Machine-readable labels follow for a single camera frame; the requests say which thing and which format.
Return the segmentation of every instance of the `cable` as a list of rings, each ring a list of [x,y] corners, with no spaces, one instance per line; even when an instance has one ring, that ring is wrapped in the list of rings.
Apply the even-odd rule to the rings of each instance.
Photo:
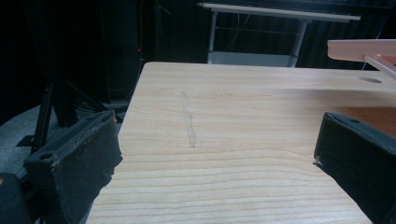
[[[238,23],[237,23],[235,35],[233,36],[233,40],[230,41],[230,43],[227,45],[227,47],[225,48],[224,51],[227,51],[227,49],[230,49],[230,51],[233,50],[233,47],[235,46],[236,39],[237,39],[238,36],[239,36],[240,30],[243,29],[243,28],[245,27],[245,25],[246,25],[247,22],[248,22],[248,19],[250,18],[250,14],[248,14],[248,15],[247,15],[247,18],[245,19],[245,21],[244,21],[244,23],[242,24],[242,26],[239,26],[239,22],[240,22],[239,13],[238,13],[237,15],[238,15]]]

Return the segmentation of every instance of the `light wood surface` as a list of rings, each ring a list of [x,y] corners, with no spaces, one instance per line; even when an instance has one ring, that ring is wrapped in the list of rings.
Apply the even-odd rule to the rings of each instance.
[[[198,6],[210,8],[212,11],[217,11],[217,12],[232,12],[232,13],[242,13],[242,14],[261,15],[261,16],[294,18],[300,20],[348,22],[348,21],[359,21],[361,19],[361,17],[359,16],[347,16],[347,15],[337,15],[337,14],[329,14],[329,13],[285,10],[285,9],[276,9],[276,8],[267,8],[267,7],[242,7],[242,6],[211,4],[211,3],[199,3]]]
[[[395,91],[380,72],[147,63],[88,223],[370,223],[313,153],[325,111],[395,136]]]

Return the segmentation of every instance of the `black plastic part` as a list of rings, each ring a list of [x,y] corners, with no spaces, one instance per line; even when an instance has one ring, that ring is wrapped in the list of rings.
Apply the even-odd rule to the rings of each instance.
[[[396,139],[338,114],[323,116],[316,165],[374,223],[396,223]]]
[[[29,180],[49,203],[46,223],[78,223],[121,162],[114,113],[73,125],[25,160]]]
[[[0,173],[0,223],[31,223],[20,182],[14,174]]]

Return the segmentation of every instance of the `wood grain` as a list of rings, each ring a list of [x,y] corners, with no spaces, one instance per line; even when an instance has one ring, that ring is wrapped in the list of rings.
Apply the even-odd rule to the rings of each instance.
[[[370,223],[313,153],[325,111],[396,134],[395,88],[379,72],[147,63],[88,223]]]

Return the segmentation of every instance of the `pencil mark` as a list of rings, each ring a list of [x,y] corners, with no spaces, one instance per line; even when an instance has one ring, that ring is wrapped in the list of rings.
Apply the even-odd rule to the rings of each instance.
[[[184,112],[184,121],[186,122],[187,135],[189,136],[190,147],[195,148],[195,130],[192,128],[192,113],[189,112],[188,108],[190,106],[189,97],[186,92],[182,92],[181,95],[181,103],[183,106]]]

